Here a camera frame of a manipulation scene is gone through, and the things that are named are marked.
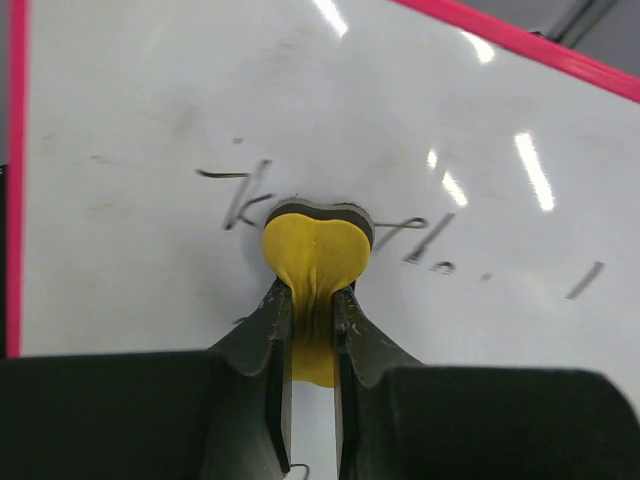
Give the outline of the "pink framed whiteboard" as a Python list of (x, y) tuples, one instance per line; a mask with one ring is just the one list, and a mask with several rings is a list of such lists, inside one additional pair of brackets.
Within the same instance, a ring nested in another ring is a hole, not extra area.
[(349, 287), (400, 479), (639, 475), (639, 82), (451, 1), (10, 1), (5, 479), (209, 475), (211, 348), (279, 202), (375, 227)]

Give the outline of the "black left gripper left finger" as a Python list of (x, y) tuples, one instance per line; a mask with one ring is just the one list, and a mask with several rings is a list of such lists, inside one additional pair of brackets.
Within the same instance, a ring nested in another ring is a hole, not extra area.
[(291, 289), (277, 279), (256, 310), (212, 348), (209, 475), (285, 475), (291, 469)]

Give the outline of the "yellow whiteboard eraser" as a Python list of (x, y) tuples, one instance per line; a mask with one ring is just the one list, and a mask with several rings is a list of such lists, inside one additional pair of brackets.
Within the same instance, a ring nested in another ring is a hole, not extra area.
[(293, 380), (334, 386), (334, 296), (364, 272), (374, 241), (371, 217), (355, 204), (290, 198), (269, 213), (262, 248), (292, 294)]

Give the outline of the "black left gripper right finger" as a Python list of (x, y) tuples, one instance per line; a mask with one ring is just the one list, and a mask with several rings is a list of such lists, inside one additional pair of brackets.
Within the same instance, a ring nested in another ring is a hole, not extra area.
[(384, 375), (423, 363), (362, 311), (354, 290), (333, 298), (334, 407), (340, 479), (400, 479), (391, 387)]

